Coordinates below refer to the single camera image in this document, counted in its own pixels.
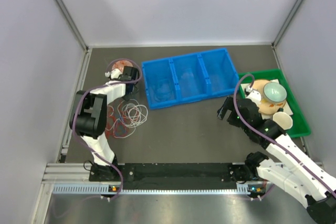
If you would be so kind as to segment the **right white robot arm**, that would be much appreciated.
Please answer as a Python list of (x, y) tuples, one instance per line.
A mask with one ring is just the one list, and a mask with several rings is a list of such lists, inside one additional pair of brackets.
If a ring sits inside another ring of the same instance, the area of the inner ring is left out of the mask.
[(230, 113), (230, 125), (241, 128), (284, 164), (277, 166), (261, 152), (250, 153), (245, 160), (245, 179), (265, 179), (300, 202), (316, 223), (335, 223), (335, 177), (298, 148), (277, 122), (263, 119), (252, 100), (227, 97), (217, 111), (218, 118), (223, 119), (226, 112)]

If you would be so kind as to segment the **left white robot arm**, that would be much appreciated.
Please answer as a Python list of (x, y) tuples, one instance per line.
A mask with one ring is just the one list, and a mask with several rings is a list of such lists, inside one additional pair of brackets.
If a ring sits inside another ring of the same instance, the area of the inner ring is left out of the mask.
[(91, 173), (114, 180), (119, 174), (115, 153), (105, 135), (107, 109), (113, 101), (131, 95), (141, 78), (133, 66), (106, 72), (108, 82), (91, 90), (80, 90), (75, 95), (69, 127), (74, 137), (82, 140), (93, 155)]

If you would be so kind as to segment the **red patterned small plate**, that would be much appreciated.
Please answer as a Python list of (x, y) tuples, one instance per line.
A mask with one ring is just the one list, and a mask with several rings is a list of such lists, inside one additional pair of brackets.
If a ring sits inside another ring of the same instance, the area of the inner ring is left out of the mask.
[(119, 69), (121, 72), (123, 72), (125, 67), (133, 67), (133, 64), (128, 60), (119, 60), (113, 64), (111, 69)]

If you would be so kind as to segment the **tan patterned plate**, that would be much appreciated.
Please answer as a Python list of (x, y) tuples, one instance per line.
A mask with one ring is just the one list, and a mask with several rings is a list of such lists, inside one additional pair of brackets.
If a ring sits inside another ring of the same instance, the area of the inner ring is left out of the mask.
[(259, 112), (265, 115), (273, 115), (274, 113), (276, 113), (280, 108), (284, 107), (284, 105), (286, 104), (286, 100), (287, 100), (285, 99), (283, 102), (280, 102), (280, 103), (269, 102), (264, 97), (264, 93), (263, 93), (263, 87), (265, 86), (265, 84), (269, 82), (272, 82), (272, 81), (269, 81), (266, 79), (258, 79), (253, 84), (253, 89), (258, 90), (262, 95), (261, 104), (258, 105)]

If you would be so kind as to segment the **light green bowl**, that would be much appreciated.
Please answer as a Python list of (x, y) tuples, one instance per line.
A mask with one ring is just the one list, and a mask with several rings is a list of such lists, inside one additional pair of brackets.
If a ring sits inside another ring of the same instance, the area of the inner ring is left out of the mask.
[(263, 87), (264, 97), (272, 103), (283, 102), (287, 98), (286, 89), (277, 82), (269, 82)]

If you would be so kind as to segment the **white cup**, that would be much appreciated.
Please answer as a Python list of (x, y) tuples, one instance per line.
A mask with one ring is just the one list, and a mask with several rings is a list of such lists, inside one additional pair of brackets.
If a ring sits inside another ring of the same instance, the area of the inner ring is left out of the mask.
[(285, 112), (276, 112), (272, 116), (272, 120), (284, 130), (289, 130), (293, 126), (293, 120), (291, 116)]

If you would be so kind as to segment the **blue three-compartment bin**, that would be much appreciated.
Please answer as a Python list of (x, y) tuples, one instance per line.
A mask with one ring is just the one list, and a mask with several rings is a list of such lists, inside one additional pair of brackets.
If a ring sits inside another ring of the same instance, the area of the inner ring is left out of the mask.
[(234, 93), (238, 72), (226, 48), (142, 62), (150, 109), (162, 109)]

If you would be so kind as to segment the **green plastic tray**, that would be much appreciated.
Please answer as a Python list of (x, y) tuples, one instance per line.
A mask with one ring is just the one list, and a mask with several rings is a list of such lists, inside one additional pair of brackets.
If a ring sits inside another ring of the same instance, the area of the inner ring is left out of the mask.
[(287, 100), (289, 101), (289, 105), (293, 111), (293, 115), (291, 116), (293, 120), (293, 126), (291, 129), (287, 130), (287, 133), (292, 138), (299, 138), (308, 136), (311, 134), (310, 126), (307, 120), (304, 117), (304, 114), (283, 74), (280, 69), (269, 69), (269, 70), (261, 70), (261, 71), (252, 71), (249, 72), (255, 77), (255, 81), (258, 79), (266, 79), (273, 80), (278, 79), (279, 83), (284, 86), (287, 91)]

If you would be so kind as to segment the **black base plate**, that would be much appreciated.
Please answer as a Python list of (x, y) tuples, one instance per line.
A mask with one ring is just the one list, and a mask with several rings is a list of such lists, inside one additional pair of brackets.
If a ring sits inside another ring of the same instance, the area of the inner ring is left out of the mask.
[(125, 163), (114, 176), (93, 175), (89, 181), (118, 183), (124, 190), (207, 190), (233, 189), (237, 182), (250, 180), (244, 165), (232, 163)]

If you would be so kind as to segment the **aluminium frame left post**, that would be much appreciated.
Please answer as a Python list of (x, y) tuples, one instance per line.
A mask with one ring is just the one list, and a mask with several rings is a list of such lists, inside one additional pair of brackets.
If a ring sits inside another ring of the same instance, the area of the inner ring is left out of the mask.
[(58, 9), (60, 10), (63, 18), (65, 19), (68, 27), (70, 28), (70, 31), (72, 32), (72, 34), (74, 35), (76, 41), (78, 42), (78, 44), (81, 46), (81, 48), (84, 51), (88, 51), (88, 46), (85, 43), (85, 40), (83, 39), (79, 29), (77, 28), (73, 18), (71, 17), (70, 12), (68, 11), (68, 8), (66, 7), (66, 5), (64, 4), (63, 0), (54, 0)]

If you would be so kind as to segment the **aluminium frame post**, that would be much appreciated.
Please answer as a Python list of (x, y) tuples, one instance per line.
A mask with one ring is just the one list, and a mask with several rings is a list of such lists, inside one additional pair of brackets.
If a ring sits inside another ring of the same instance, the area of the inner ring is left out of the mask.
[(279, 32), (277, 33), (274, 41), (271, 43), (273, 49), (275, 49), (278, 46), (278, 44), (280, 43), (280, 41), (282, 40), (282, 37), (286, 33), (286, 31), (287, 31), (289, 25), (291, 24), (292, 20), (295, 18), (296, 14), (299, 11), (299, 8), (303, 4), (303, 2), (304, 2), (304, 0), (296, 0), (295, 1), (293, 7), (291, 8), (289, 14), (286, 17), (284, 23), (281, 25), (281, 28), (280, 28)]
[(68, 27), (70, 28), (70, 31), (72, 32), (72, 34), (74, 35), (76, 41), (78, 42), (78, 44), (81, 46), (81, 48), (84, 51), (88, 51), (88, 46), (85, 43), (85, 40), (83, 39), (79, 29), (77, 28), (73, 18), (71, 17), (70, 12), (68, 11), (68, 8), (66, 7), (66, 5), (64, 4), (63, 0), (54, 0), (58, 9), (60, 10), (63, 18), (65, 19)]

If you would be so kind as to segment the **aluminium frame right post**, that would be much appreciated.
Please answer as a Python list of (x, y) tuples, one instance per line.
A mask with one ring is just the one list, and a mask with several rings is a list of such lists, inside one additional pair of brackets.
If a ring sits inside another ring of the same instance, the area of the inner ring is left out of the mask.
[(280, 28), (279, 32), (277, 33), (274, 41), (271, 43), (273, 49), (275, 49), (278, 46), (278, 44), (280, 43), (280, 41), (282, 40), (282, 37), (286, 33), (286, 31), (287, 31), (289, 25), (291, 24), (292, 20), (295, 18), (296, 14), (299, 11), (299, 8), (303, 4), (303, 2), (304, 2), (304, 0), (296, 0), (295, 1), (293, 7), (291, 8), (289, 14), (286, 17), (284, 23), (281, 25), (281, 28)]

